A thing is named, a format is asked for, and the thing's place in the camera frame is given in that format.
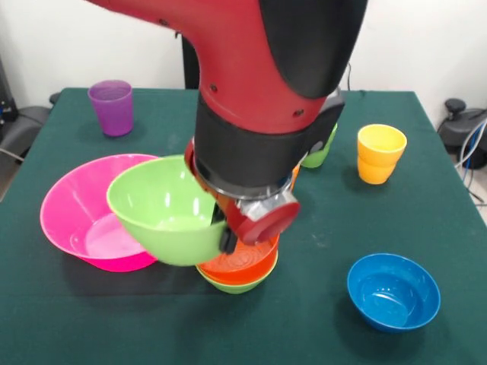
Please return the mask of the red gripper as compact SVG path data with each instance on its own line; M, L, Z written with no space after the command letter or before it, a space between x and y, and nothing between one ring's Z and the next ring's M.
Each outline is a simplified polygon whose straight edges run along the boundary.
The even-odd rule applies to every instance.
M235 198L211 186L199 172L194 140L187 145L184 160L201 188L215 199L211 224L226 221L219 242L222 254L233 254L238 239L254 244L273 238L298 215L300 204L291 191L292 175L284 179L276 192L262 198Z

